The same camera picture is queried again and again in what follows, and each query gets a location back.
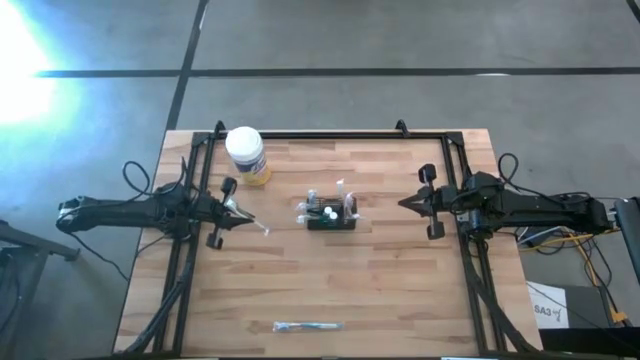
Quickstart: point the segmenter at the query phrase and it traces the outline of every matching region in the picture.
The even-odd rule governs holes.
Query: wire
[[[140,189],[138,186],[134,185],[133,182],[131,182],[131,179],[129,179],[129,175],[127,173],[127,169],[129,168],[129,166],[135,166],[142,173],[142,176],[143,176],[143,178],[145,180],[144,189]],[[178,185],[180,185],[180,183],[184,179],[186,171],[187,171],[187,165],[186,165],[186,163],[184,161],[184,158],[182,157],[181,158],[181,171],[180,171],[180,177],[178,178],[178,181],[176,181],[173,184],[173,186],[170,187],[169,189],[165,189],[163,191],[156,192],[156,193],[151,193],[151,192],[148,191],[149,188],[151,187],[151,178],[149,177],[149,173],[147,173],[147,171],[142,167],[142,165],[140,165],[139,162],[129,160],[129,161],[125,162],[124,165],[122,165],[122,177],[124,178],[124,181],[127,183],[127,185],[129,185],[129,187],[131,187],[131,189],[133,189],[133,190],[138,192],[136,195],[130,197],[127,200],[124,200],[124,201],[121,201],[121,202],[115,202],[115,203],[111,203],[111,204],[98,204],[98,205],[79,206],[79,207],[77,207],[75,209],[71,209],[70,211],[66,212],[64,215],[60,216],[56,220],[56,225],[60,224],[67,217],[69,217],[71,215],[75,215],[78,211],[80,211],[80,209],[86,209],[88,207],[104,208],[104,207],[110,207],[110,206],[120,206],[120,205],[124,205],[124,204],[128,204],[130,202],[133,202],[133,201],[139,199],[142,195],[157,196],[157,195],[164,195],[164,194],[170,193],[171,191],[175,190],[178,187]],[[90,253],[92,253],[95,256],[97,256],[100,260],[102,260],[102,261],[104,261],[104,262],[106,262],[108,264],[113,265],[113,267],[115,267],[116,270],[118,270],[118,273],[120,274],[120,276],[125,281],[129,282],[129,278],[124,274],[122,269],[120,269],[118,264],[116,264],[112,260],[106,259],[104,256],[100,255],[100,253],[98,253],[97,251],[93,250],[86,243],[84,243],[82,240],[80,240],[80,238],[77,235],[75,235],[75,234],[73,234],[71,232],[66,232],[66,231],[63,231],[63,233],[65,233],[65,234],[71,236],[72,238],[74,238],[77,242],[80,243],[80,245],[82,245]],[[145,248],[142,248],[141,250],[139,250],[138,253],[136,254],[136,256],[138,256],[140,251],[142,251],[144,249]]]
[[[598,326],[597,324],[594,324],[591,320],[587,319],[586,317],[582,316],[580,313],[569,309],[566,305],[563,305],[559,302],[557,302],[555,299],[553,299],[552,297],[550,297],[549,295],[545,294],[544,292],[536,289],[534,286],[531,286],[531,284],[527,283],[527,286],[529,286],[531,289],[535,290],[536,292],[538,292],[540,295],[546,297],[547,299],[551,300],[552,302],[554,302],[556,305],[559,305],[563,308],[565,308],[568,312],[572,313],[573,315],[579,317],[580,319],[584,320],[585,322],[587,322],[589,325],[593,326],[594,328],[600,329],[602,330],[605,334],[607,334],[607,336],[609,336],[610,338],[612,338],[613,340],[617,341],[618,343],[624,345],[625,347],[633,350],[636,355],[640,355],[640,351],[638,349],[636,349],[633,345],[629,344],[628,342],[618,338],[615,335],[610,334],[607,330],[601,328],[600,326]]]
[[[565,246],[566,244],[567,244],[567,243],[562,242],[562,243],[560,244],[560,246],[554,247],[554,249],[553,249],[553,250],[551,250],[551,251],[549,251],[549,252],[542,251],[541,249],[536,249],[536,252],[537,252],[538,254],[545,255],[545,256],[555,255],[555,254],[559,253],[560,251],[562,251],[562,249],[564,249],[564,246]]]
[[[581,245],[587,245],[588,244],[589,239],[584,240],[582,242],[580,242]],[[564,249],[575,249],[578,246],[576,246],[575,244],[568,244],[566,242],[563,242],[563,244],[565,244]],[[554,246],[546,246],[546,245],[541,245],[543,248],[547,248],[547,249],[552,249],[554,248]]]
[[[613,272],[611,271],[611,267],[609,267],[609,263],[604,258],[604,254],[602,254],[602,251],[600,251],[600,248],[598,247],[598,243],[594,239],[589,239],[589,240],[591,240],[593,243],[591,248],[586,250],[582,246],[578,248],[578,251],[584,258],[584,265],[583,265],[584,272],[585,274],[587,274],[587,277],[593,283],[593,286],[598,286],[598,281],[600,281],[600,283],[602,284],[602,287],[604,288],[605,293],[607,294],[607,297],[609,298],[609,301],[611,303],[609,311],[611,312],[611,318],[614,320],[614,322],[622,323],[624,326],[630,326],[629,321],[627,319],[627,315],[624,312],[621,312],[618,310],[618,305],[616,304],[615,300],[613,299],[613,295],[609,290],[609,286],[611,285],[611,281],[613,280]],[[600,257],[602,258],[602,262],[605,264],[607,271],[609,273],[608,280],[606,282],[602,279],[600,274],[598,274],[598,272],[595,269],[595,266],[593,265],[593,262],[591,261],[591,252],[593,249],[596,249],[596,251],[598,251],[598,253],[600,254]]]
[[[480,190],[488,189],[488,188],[492,188],[492,187],[499,187],[499,185],[484,185],[484,186],[480,186],[477,189],[465,191],[463,193],[460,193],[460,194],[456,195],[453,199],[451,199],[451,203],[449,204],[449,212],[451,214],[453,214],[453,215],[460,215],[460,214],[464,213],[466,210],[454,210],[453,206],[456,203],[460,202],[460,200],[462,200],[462,199],[464,199],[466,197],[478,194],[480,192]]]
[[[187,163],[184,161],[183,157],[180,158],[180,161],[181,161],[181,164],[180,164],[180,177],[173,184],[172,187],[170,187],[169,189],[165,189],[163,191],[160,191],[160,192],[153,193],[153,192],[149,192],[148,191],[149,187],[151,186],[151,178],[149,177],[149,173],[147,173],[147,171],[137,161],[129,160],[129,161],[125,162],[124,165],[122,165],[122,178],[127,183],[127,185],[129,185],[130,188],[132,188],[133,190],[138,192],[138,195],[137,195],[138,197],[140,197],[142,195],[147,195],[147,196],[165,195],[165,194],[168,194],[168,193],[172,192],[173,190],[175,190],[178,187],[178,185],[180,185],[182,180],[184,179],[184,175],[187,172]],[[129,179],[129,175],[127,174],[127,169],[129,168],[130,165],[135,166],[142,173],[142,176],[144,177],[145,184],[146,184],[144,189],[138,188]]]
[[[514,166],[513,166],[513,170],[511,170],[511,173],[509,174],[509,176],[506,176],[504,174],[504,171],[502,169],[502,162],[504,161],[505,158],[511,158],[514,161]],[[518,167],[520,167],[520,160],[518,160],[518,157],[515,156],[512,153],[504,153],[502,155],[500,155],[500,158],[498,158],[498,173],[500,174],[500,178],[502,178],[502,180],[504,180],[505,184],[509,184],[511,185],[513,188],[515,188],[516,190],[522,192],[522,191],[526,191],[532,194],[536,194],[546,200],[549,200],[551,202],[554,202],[556,204],[559,205],[569,205],[569,204],[577,204],[577,203],[581,203],[583,201],[587,201],[591,198],[591,195],[588,192],[584,192],[584,191],[577,191],[577,192],[568,192],[568,193],[561,193],[561,194],[556,194],[553,195],[554,197],[558,197],[558,196],[581,196],[580,199],[577,199],[575,201],[561,201],[558,199],[554,199],[552,196],[549,195],[545,195],[539,191],[536,190],[532,190],[529,188],[526,188],[524,186],[520,186],[520,185],[516,185],[513,183],[513,177],[516,175],[516,172],[518,171]]]
[[[120,269],[120,266],[118,266],[118,264],[116,264],[112,260],[109,260],[109,259],[105,258],[104,256],[100,255],[100,253],[98,253],[97,251],[95,251],[92,248],[90,248],[89,245],[85,244],[84,241],[80,240],[80,238],[76,234],[68,233],[68,232],[65,232],[65,234],[67,234],[67,235],[71,236],[72,238],[74,238],[77,242],[80,243],[80,245],[82,245],[82,247],[87,249],[87,251],[89,251],[93,255],[97,256],[98,259],[100,259],[100,260],[102,260],[102,261],[104,261],[104,262],[106,262],[108,264],[113,265],[113,267],[116,268],[116,270],[118,270],[118,273],[124,279],[124,281],[129,282],[129,278],[124,274],[124,272],[122,272],[122,269]]]
[[[9,258],[11,258],[11,262],[15,262],[13,256],[11,256],[10,254],[7,254],[7,256]],[[9,315],[7,315],[7,318],[4,319],[4,321],[2,322],[2,325],[0,326],[0,335],[2,335],[2,333],[4,332],[5,328],[7,327],[7,325],[9,325],[9,322],[11,321],[11,318],[13,318],[13,315],[16,312],[16,309],[18,308],[18,303],[20,302],[20,279],[18,278],[18,271],[17,269],[14,269],[13,272],[13,278],[14,278],[14,283],[15,283],[15,287],[16,287],[16,299],[13,302],[13,306],[11,307],[11,310],[9,311]]]
[[[592,234],[586,234],[586,235],[579,235],[579,236],[569,236],[569,237],[565,237],[565,238],[561,238],[561,239],[554,239],[554,240],[548,240],[543,242],[542,244],[538,245],[538,246],[534,246],[528,249],[520,249],[520,252],[529,252],[529,251],[536,251],[537,249],[540,249],[542,247],[548,247],[551,244],[557,244],[557,243],[562,243],[562,242],[566,242],[566,241],[573,241],[573,240],[581,240],[581,239],[587,239],[593,237]]]
[[[469,246],[469,244],[471,244],[471,243],[476,244],[476,246],[477,246],[477,244],[478,244],[478,242],[477,242],[477,241],[475,241],[475,240],[470,240],[470,241],[468,241],[468,242],[467,242],[467,246]],[[483,241],[483,242],[482,242],[482,247],[484,248],[484,252],[486,252],[486,253],[488,253],[488,252],[489,252],[489,243],[487,243],[486,241]],[[471,257],[474,257],[474,258],[477,258],[477,257],[478,257],[478,255],[477,255],[477,254],[474,254],[474,253],[472,253],[472,252],[471,252],[471,248],[469,248],[469,255],[471,255]]]
[[[162,235],[162,236],[160,236],[159,238],[157,238],[157,239],[153,240],[152,242],[148,243],[147,245],[143,246],[140,250],[138,250],[138,251],[136,252],[136,257],[140,256],[140,253],[141,253],[141,252],[143,252],[146,248],[148,248],[148,247],[150,247],[150,246],[152,246],[152,245],[156,244],[158,241],[160,241],[160,240],[162,240],[162,239],[164,239],[164,238],[166,238],[166,237],[167,237],[167,235],[166,235],[166,234],[163,234],[163,235]]]
[[[528,226],[527,226],[526,228],[524,228],[524,231],[522,232],[522,234],[520,234],[520,235],[518,235],[518,236],[516,237],[516,243],[520,244],[520,241],[521,241],[521,240],[522,240],[522,238],[524,237],[524,234],[526,234],[526,233],[527,233],[527,231],[529,231],[529,227],[528,227]]]

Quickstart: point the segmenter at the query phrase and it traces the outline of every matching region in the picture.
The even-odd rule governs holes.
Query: metal stand
[[[13,245],[31,246],[37,249],[42,249],[49,254],[60,255],[67,261],[77,259],[78,254],[80,253],[80,249],[72,249],[68,246],[58,244],[57,242],[14,229],[9,226],[9,223],[3,220],[0,220],[0,241],[8,242]]]
[[[0,291],[6,295],[6,298],[0,301],[3,310],[0,312],[0,321],[4,322],[4,328],[0,332],[0,359],[5,359],[10,358],[13,353],[15,337],[22,324],[20,319],[33,301],[48,256],[55,254],[67,261],[73,261],[78,258],[80,249],[14,229],[2,220],[0,241],[16,245],[0,248],[0,259],[8,259],[0,278]]]
[[[453,166],[452,160],[452,151],[451,147],[455,146],[460,165],[462,167],[463,174],[470,173],[469,165],[467,162],[467,157],[464,149],[464,140],[462,133],[460,132],[409,132],[404,122],[399,121],[396,125],[397,130],[391,130],[388,132],[264,132],[262,133],[262,137],[265,140],[271,139],[411,139],[411,141],[421,141],[421,140],[436,140],[439,141],[442,147],[445,166],[447,170],[447,179],[449,184],[455,185],[455,169]],[[216,129],[212,133],[195,133],[192,139],[191,153],[189,155],[187,176],[186,176],[186,184],[190,184],[193,182],[193,177],[195,174],[196,168],[196,159],[198,157],[198,149],[201,145],[206,144],[206,152],[203,164],[202,178],[200,180],[200,191],[207,191],[208,185],[208,175],[213,162],[213,149],[215,146],[216,140],[224,140],[226,138],[226,131],[224,124],[222,122],[218,122],[216,125]],[[456,219],[456,225],[459,228],[459,221]],[[182,275],[176,282],[176,273],[178,267],[178,259],[180,258],[180,252],[183,246],[181,242],[174,242],[173,247],[171,249],[171,254],[169,257],[169,266],[167,269],[167,277],[165,280],[165,288],[164,288],[164,296],[163,296],[163,305],[161,306],[161,310],[163,312],[168,312],[173,303],[176,302],[177,298],[180,297],[179,307],[178,307],[178,318],[176,323],[176,331],[174,333],[172,346],[170,350],[164,350],[164,341],[166,334],[166,316],[162,316],[160,318],[160,326],[157,328],[157,332],[154,336],[154,344],[153,344],[153,353],[160,354],[172,354],[174,356],[179,356],[182,350],[182,340],[184,336],[184,330],[186,326],[187,319],[187,311],[189,305],[189,294],[191,292],[191,281],[193,278],[193,272],[195,269],[195,258],[198,247],[198,239],[199,239],[199,231],[200,224],[194,224],[192,228],[192,237],[187,242],[188,243],[188,253],[185,262],[185,267]],[[486,354],[489,352],[487,347],[487,339],[486,334],[484,332],[484,324],[482,321],[482,315],[480,313],[480,305],[478,301],[478,296],[480,296],[485,302],[487,302],[487,306],[491,310],[491,319],[493,324],[493,333],[496,338],[497,350],[504,351],[506,349],[506,344],[504,340],[504,333],[502,327],[506,322],[508,326],[507,335],[510,335],[510,339],[512,342],[516,344],[516,348],[520,351],[533,351],[533,347],[524,341],[524,339],[519,336],[519,333],[515,330],[513,325],[509,322],[506,315],[502,312],[500,307],[496,301],[495,289],[493,286],[493,280],[491,279],[491,272],[489,267],[489,258],[487,256],[486,251],[479,252],[480,263],[482,268],[482,275],[484,280],[480,279],[480,277],[475,272],[473,268],[471,254],[468,248],[468,240],[460,235],[458,232],[458,239],[460,242],[460,251],[462,257],[462,263],[465,268],[465,274],[467,279],[467,287],[468,287],[468,296],[469,296],[469,306],[471,309],[471,317],[474,323],[475,337],[478,344],[478,353],[480,355]],[[177,296],[176,295],[176,287],[180,286],[180,291]],[[126,354],[119,354],[118,357],[123,357]]]
[[[455,148],[463,177],[469,176],[471,170],[467,161],[467,155],[464,148],[464,139],[461,132],[409,132],[404,122],[398,122],[397,130],[388,132],[363,131],[363,132],[264,132],[262,138],[271,139],[405,139],[410,141],[435,140],[441,144],[445,167],[447,171],[447,180],[450,185],[457,185],[455,168],[453,165],[452,148]],[[196,159],[198,158],[198,150],[202,145],[206,144],[206,152],[204,156],[204,164],[202,177],[200,180],[199,191],[206,192],[208,186],[209,172],[213,162],[213,150],[217,140],[224,140],[227,132],[224,124],[218,122],[214,132],[211,133],[194,133],[192,138],[191,153],[189,155],[186,184],[193,182],[196,168]],[[481,269],[481,275],[478,275],[474,268],[473,258],[469,251],[469,239],[464,235],[462,222],[465,219],[460,216],[456,217],[456,228],[458,231],[458,241],[460,244],[460,256],[465,272],[465,280],[467,283],[467,293],[469,298],[469,308],[471,310],[471,318],[473,321],[474,333],[478,348],[478,355],[482,357],[491,357],[493,359],[582,359],[593,358],[588,355],[576,354],[560,354],[548,353],[535,349],[513,326],[507,315],[500,308],[497,302],[497,296],[494,288],[493,278],[491,275],[491,267],[484,244],[478,243],[478,258]],[[165,291],[163,294],[163,302],[160,310],[154,316],[154,320],[147,327],[153,329],[151,337],[154,338],[152,352],[144,353],[143,351],[149,344],[151,337],[144,334],[145,341],[141,342],[143,346],[138,346],[134,352],[114,354],[112,358],[126,359],[142,359],[142,358],[166,358],[179,357],[182,352],[182,342],[184,338],[189,295],[191,293],[191,282],[195,270],[195,259],[198,250],[200,233],[200,224],[194,223],[192,228],[192,236],[186,242],[174,242],[169,257],[169,266],[167,269],[167,277],[165,280]],[[187,244],[187,256],[184,269],[180,277],[176,279],[178,259],[182,246]],[[170,349],[165,349],[164,341],[166,335],[167,315],[173,305],[180,299],[177,311],[176,328],[172,339]],[[492,325],[492,333],[494,336],[496,348],[489,349],[485,334],[482,314],[480,312],[480,302],[482,299],[487,309]],[[505,337],[509,339],[517,353],[508,352]]]

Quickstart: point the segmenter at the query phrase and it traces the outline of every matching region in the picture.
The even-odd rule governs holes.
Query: wooden table
[[[192,133],[167,133],[156,186],[178,177]],[[496,174],[488,131],[463,133],[472,170]],[[429,241],[428,220],[397,205],[421,186],[416,174],[425,163],[437,167],[440,176],[434,185],[445,184],[438,141],[266,140],[265,147],[271,180],[262,187],[240,185],[235,197],[270,226],[271,233],[265,237],[257,227],[244,225],[226,232],[225,246],[214,251],[204,246],[212,227],[203,226],[183,356],[476,354],[453,218],[443,215],[447,236]],[[224,176],[239,178],[222,141],[216,145],[211,173],[214,195],[220,194]],[[357,229],[309,232],[297,224],[294,208],[307,190],[335,195],[336,181],[342,178],[364,218]],[[145,230],[140,246],[159,235]],[[157,310],[170,247],[169,241],[158,243],[136,260],[116,350],[129,345]],[[540,348],[513,238],[492,239],[489,258],[501,306]],[[173,337],[174,321],[169,321],[167,339]],[[273,333],[274,321],[343,322],[345,328]],[[491,339],[488,318],[485,327]]]

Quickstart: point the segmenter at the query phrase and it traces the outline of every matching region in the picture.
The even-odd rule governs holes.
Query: black metal frame
[[[224,124],[218,122],[215,131],[211,133],[197,132],[193,134],[191,142],[191,152],[189,154],[189,161],[187,167],[186,184],[193,182],[197,157],[199,148],[206,144],[206,152],[204,157],[203,172],[200,179],[199,190],[206,191],[208,186],[208,178],[211,167],[213,166],[213,151],[216,140],[223,140],[226,138],[226,131]],[[441,144],[441,149],[444,157],[444,163],[446,168],[447,181],[450,185],[457,186],[455,167],[453,164],[452,147],[455,147],[458,153],[458,159],[461,167],[462,174],[466,176],[470,173],[469,164],[467,161],[467,155],[464,147],[464,139],[461,132],[409,132],[406,124],[399,120],[396,124],[396,130],[391,131],[359,131],[359,132],[286,132],[286,131],[267,131],[261,133],[263,139],[411,139],[411,140],[437,140]],[[460,232],[460,221],[458,218],[455,220],[456,227],[458,229],[458,241],[460,245],[460,256],[462,258],[462,264],[465,269],[465,279],[467,282],[469,306],[471,310],[471,318],[473,321],[475,338],[478,347],[478,354],[480,356],[490,355],[493,357],[503,358],[509,353],[506,352],[506,342],[504,335],[506,331],[503,329],[505,324],[511,329],[511,334],[514,334],[513,325],[509,322],[506,315],[502,312],[497,303],[497,296],[493,284],[493,278],[491,275],[489,258],[486,252],[486,248],[483,244],[477,243],[478,246],[478,258],[480,261],[480,268],[482,272],[482,278],[480,278],[474,268],[471,253],[469,251],[468,240]],[[182,242],[174,242],[171,253],[169,255],[169,265],[167,268],[167,276],[165,279],[165,286],[163,292],[163,305],[161,308],[163,311],[167,311],[175,303],[177,296],[172,294],[172,290],[176,286],[182,285],[179,293],[180,303],[178,307],[178,316],[176,322],[176,330],[170,350],[164,350],[164,341],[166,335],[166,316],[162,318],[162,323],[155,334],[152,353],[150,354],[114,354],[119,358],[136,358],[135,356],[153,356],[154,354],[162,356],[180,356],[182,351],[182,341],[184,337],[184,330],[186,327],[186,320],[189,306],[189,295],[191,292],[191,281],[193,279],[193,273],[195,269],[195,259],[199,242],[200,224],[194,224],[192,228],[192,236],[188,244],[188,253],[184,265],[184,270],[181,275],[183,283],[180,280],[176,282],[176,274],[178,269],[178,263],[180,259],[181,249],[183,247]],[[174,295],[172,302],[168,309],[166,308],[166,300],[170,299],[171,295]],[[482,314],[480,311],[480,303],[478,297],[481,297],[487,307],[489,308],[490,318],[493,328],[493,335],[496,343],[496,350],[489,350],[487,345],[487,338],[484,331],[484,323],[482,320]],[[518,344],[515,341],[515,347],[519,351],[529,351],[530,348]]]
[[[3,251],[7,251],[7,253],[16,251],[29,254],[28,259],[21,257],[21,260],[28,261],[17,265],[19,269],[13,268],[14,273],[19,273],[14,276],[17,277],[16,279],[19,279],[20,285],[18,286],[16,294],[16,296],[18,296],[16,306],[14,310],[8,312],[7,316],[9,317],[7,320],[3,319],[3,321],[7,321],[7,323],[4,332],[0,333],[0,358],[5,358],[11,357],[14,351],[15,337],[22,329],[22,314],[28,311],[31,306],[49,255],[59,255],[63,257],[65,261],[75,261],[78,258],[80,249],[71,248],[55,241],[26,233],[11,227],[6,221],[0,220],[0,245],[2,245],[2,242],[9,243],[15,247],[6,247],[3,249],[0,246],[0,254],[2,254]]]

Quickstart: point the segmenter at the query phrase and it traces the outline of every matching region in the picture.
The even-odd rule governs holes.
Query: gray floor
[[[34,39],[46,59],[40,70],[179,69],[197,6],[10,3],[15,11],[0,14],[22,17],[26,25],[10,33]],[[202,31],[194,68],[640,66],[640,24],[622,0],[211,0]],[[14,46],[16,59],[33,51]],[[154,170],[175,86],[176,79],[0,83],[0,218],[74,245],[54,227],[58,202],[130,196],[120,167],[134,159]],[[638,76],[192,79],[178,128],[212,129],[218,119],[264,129],[389,128],[399,118],[414,128],[486,127],[497,153],[520,157],[522,185],[633,196],[638,88]],[[105,228],[82,238],[128,272],[139,233]],[[640,323],[640,286],[621,237],[599,243],[618,305]],[[575,251],[522,260],[530,280],[588,284]],[[18,357],[108,354],[125,291],[89,254],[75,263],[51,258]]]

